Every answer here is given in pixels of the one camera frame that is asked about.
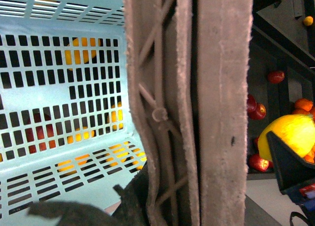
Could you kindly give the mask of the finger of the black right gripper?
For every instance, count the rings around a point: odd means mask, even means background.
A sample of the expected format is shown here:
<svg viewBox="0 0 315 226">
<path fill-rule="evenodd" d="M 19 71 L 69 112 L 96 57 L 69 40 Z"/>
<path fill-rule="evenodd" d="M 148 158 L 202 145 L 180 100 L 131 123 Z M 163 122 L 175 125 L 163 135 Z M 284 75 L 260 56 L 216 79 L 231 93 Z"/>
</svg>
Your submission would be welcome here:
<svg viewBox="0 0 315 226">
<path fill-rule="evenodd" d="M 281 193 L 299 195 L 301 188 L 315 183 L 315 165 L 313 163 L 298 156 L 272 131 L 267 133 L 267 141 Z"/>
</svg>

